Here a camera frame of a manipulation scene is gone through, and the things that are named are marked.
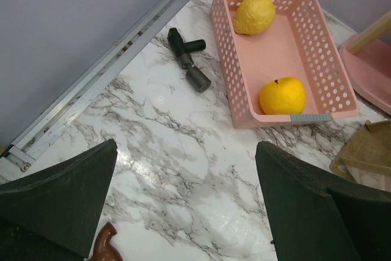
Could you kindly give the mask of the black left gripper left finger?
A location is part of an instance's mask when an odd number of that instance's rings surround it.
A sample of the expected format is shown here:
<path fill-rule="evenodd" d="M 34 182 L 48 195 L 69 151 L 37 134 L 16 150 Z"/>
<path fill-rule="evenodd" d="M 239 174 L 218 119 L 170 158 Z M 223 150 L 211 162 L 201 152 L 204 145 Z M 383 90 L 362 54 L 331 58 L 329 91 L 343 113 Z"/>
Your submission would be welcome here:
<path fill-rule="evenodd" d="M 117 160 L 109 139 L 1 185 L 2 258 L 87 258 Z"/>

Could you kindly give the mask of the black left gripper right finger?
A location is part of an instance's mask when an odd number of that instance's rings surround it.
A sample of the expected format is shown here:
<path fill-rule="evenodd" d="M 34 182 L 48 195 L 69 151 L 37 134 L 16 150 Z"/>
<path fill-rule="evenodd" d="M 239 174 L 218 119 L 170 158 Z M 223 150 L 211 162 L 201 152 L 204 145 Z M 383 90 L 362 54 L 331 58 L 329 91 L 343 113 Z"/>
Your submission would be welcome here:
<path fill-rule="evenodd" d="M 266 141 L 258 178 L 279 260 L 390 260 L 390 193 L 350 182 Z"/>

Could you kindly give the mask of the brown paper bag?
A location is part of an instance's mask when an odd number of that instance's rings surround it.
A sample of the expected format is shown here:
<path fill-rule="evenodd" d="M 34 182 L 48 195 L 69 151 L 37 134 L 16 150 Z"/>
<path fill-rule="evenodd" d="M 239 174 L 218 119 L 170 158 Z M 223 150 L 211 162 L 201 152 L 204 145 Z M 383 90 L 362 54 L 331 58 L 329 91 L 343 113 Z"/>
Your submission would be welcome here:
<path fill-rule="evenodd" d="M 341 178 L 389 192 L 390 121 L 366 121 L 329 168 Z"/>

